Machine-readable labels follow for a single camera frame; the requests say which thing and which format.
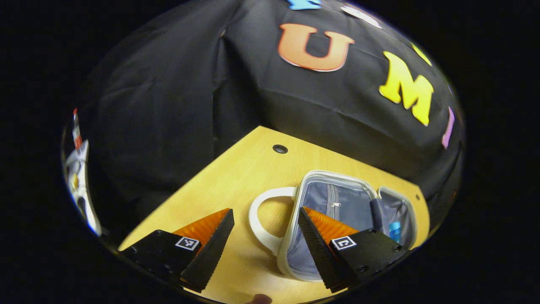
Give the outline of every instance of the blue bottle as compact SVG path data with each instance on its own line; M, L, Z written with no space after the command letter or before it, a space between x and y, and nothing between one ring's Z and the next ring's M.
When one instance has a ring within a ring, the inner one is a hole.
M396 243L401 243L401 223L390 223L390 238Z

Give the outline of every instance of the table surface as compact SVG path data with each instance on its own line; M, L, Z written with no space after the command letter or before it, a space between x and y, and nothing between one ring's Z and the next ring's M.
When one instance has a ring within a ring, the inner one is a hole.
M272 148L275 144L287 147L288 152L275 152ZM426 239L429 214L417 185L306 141L257 127L150 214L119 250L156 229L173 232L211 213L232 208L234 228L214 274L200 295L230 304L248 302L258 293L270 296L274 303L302 303L331 296L322 282L302 282L283 276L276 257L255 238L248 221L249 207L258 195L273 188L297 187L311 170L357 177L375 190L387 186L398 191L409 198L416 218L422 223L414 246ZM269 199L259 208L259 219L268 232L282 237L292 209L290 198Z

